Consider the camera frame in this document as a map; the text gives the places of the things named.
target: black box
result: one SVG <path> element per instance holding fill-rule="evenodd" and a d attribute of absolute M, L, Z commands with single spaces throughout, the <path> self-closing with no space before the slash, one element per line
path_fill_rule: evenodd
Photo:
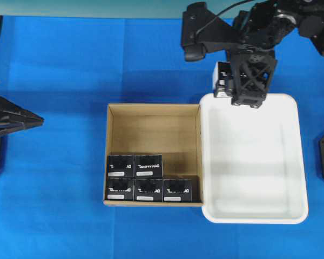
<path fill-rule="evenodd" d="M 136 178 L 163 178 L 162 155 L 136 155 Z"/>
<path fill-rule="evenodd" d="M 134 179 L 108 178 L 106 195 L 108 200 L 133 201 Z"/>
<path fill-rule="evenodd" d="M 109 155 L 108 177 L 134 178 L 134 155 Z"/>
<path fill-rule="evenodd" d="M 192 202 L 191 180 L 164 180 L 163 201 Z"/>
<path fill-rule="evenodd" d="M 136 179 L 135 201 L 163 201 L 163 180 Z"/>

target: blue tablecloth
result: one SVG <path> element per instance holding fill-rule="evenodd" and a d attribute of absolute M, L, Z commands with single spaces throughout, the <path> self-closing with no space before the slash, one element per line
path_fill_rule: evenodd
<path fill-rule="evenodd" d="M 309 201 L 299 225 L 212 224 L 200 208 L 102 203 L 106 105 L 197 103 L 224 53 L 184 62 L 181 20 L 5 17 L 0 95 L 45 118 L 10 135 L 0 171 L 0 259 L 324 258 L 324 58 L 295 31 L 271 92 L 298 102 Z"/>

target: white plastic tray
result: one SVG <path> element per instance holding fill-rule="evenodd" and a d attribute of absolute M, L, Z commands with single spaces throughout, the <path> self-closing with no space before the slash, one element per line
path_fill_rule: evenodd
<path fill-rule="evenodd" d="M 298 108 L 269 94 L 259 109 L 207 94 L 201 105 L 205 217 L 297 224 L 308 215 Z"/>

